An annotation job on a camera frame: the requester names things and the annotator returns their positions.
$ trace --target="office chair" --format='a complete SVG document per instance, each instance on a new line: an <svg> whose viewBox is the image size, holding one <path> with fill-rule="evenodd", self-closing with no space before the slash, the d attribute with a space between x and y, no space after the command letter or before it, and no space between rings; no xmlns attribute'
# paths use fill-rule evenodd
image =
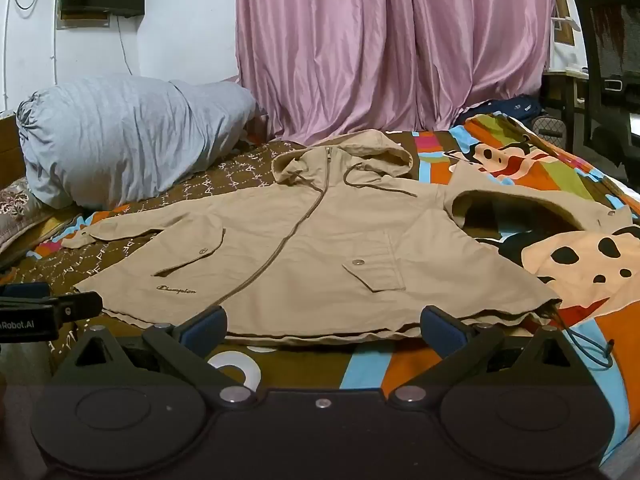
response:
<svg viewBox="0 0 640 480"><path fill-rule="evenodd" d="M640 136L630 114L640 114L640 0L575 0L589 69L588 113L600 124L584 125L584 143L640 187Z"/></svg>

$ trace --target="pink curtain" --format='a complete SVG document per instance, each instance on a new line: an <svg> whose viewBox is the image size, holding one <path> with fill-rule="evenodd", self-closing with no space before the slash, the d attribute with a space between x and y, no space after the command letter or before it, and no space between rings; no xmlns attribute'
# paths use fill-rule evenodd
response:
<svg viewBox="0 0 640 480"><path fill-rule="evenodd" d="M466 108L540 87L552 4L237 0L240 81L270 137L448 128Z"/></svg>

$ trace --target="jacket sleeve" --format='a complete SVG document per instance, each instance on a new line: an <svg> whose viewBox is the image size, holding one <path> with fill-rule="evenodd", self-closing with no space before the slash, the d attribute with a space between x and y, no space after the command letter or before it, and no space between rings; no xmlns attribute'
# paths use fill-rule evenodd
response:
<svg viewBox="0 0 640 480"><path fill-rule="evenodd" d="M151 231L164 231L181 220L206 214L207 209L216 206L224 195L182 200L166 207L105 218L100 222L78 231L73 238L62 240L62 246L77 249L96 240L112 241L132 238Z"/></svg>

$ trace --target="jacket hood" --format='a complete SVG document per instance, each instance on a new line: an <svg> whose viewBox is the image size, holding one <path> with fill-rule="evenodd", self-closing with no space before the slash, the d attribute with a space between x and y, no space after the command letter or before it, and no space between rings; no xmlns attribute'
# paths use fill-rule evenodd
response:
<svg viewBox="0 0 640 480"><path fill-rule="evenodd" d="M402 176L414 165L411 153L378 130L364 130L337 140L336 144L311 146L277 156L271 165L276 182L287 182L296 176L317 180L326 171L329 152L334 161L332 171L336 171L337 160L342 174L357 165L381 176Z"/></svg>

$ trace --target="gray pillow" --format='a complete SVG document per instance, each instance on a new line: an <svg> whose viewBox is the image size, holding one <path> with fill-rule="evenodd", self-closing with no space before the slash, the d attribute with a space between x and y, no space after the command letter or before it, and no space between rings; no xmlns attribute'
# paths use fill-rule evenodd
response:
<svg viewBox="0 0 640 480"><path fill-rule="evenodd" d="M98 210L206 170L231 151L255 109L232 82L110 75L36 92L16 121L31 192L53 208Z"/></svg>

